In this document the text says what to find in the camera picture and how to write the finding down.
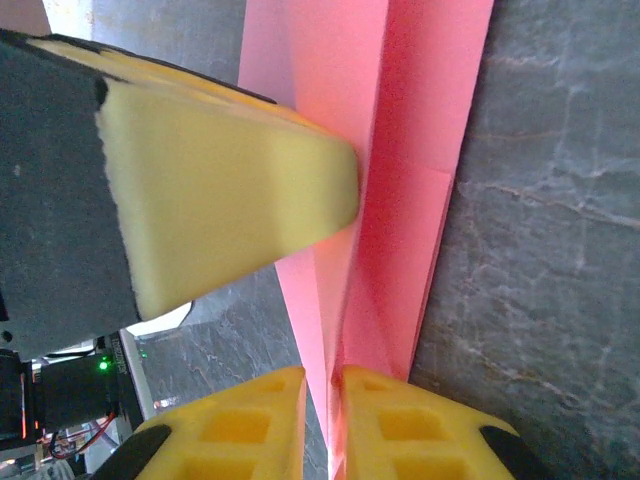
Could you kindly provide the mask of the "narrow aluminium rail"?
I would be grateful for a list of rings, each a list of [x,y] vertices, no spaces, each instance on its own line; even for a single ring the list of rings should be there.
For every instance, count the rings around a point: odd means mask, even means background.
[[[130,383],[135,392],[138,410],[140,411],[141,419],[136,424],[136,426],[139,426],[156,415],[154,402],[134,336],[128,330],[121,329],[119,331],[119,339],[127,364]]]

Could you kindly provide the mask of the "right gripper foam right finger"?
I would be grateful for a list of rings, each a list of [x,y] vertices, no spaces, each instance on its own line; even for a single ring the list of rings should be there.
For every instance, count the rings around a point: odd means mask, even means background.
[[[508,423],[374,371],[343,370],[345,480],[550,480]]]

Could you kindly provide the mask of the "right gripper foam left finger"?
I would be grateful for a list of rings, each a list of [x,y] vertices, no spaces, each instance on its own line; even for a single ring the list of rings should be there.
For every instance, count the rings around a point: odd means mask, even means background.
[[[302,480],[306,379],[287,367],[157,415],[92,480]]]

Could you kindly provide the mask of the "pink paper sheet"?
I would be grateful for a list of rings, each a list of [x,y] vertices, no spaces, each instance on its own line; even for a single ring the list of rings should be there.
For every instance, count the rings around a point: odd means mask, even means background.
[[[494,0],[246,0],[239,83],[343,136],[357,221],[276,265],[343,480],[339,376],[406,379],[437,263]]]

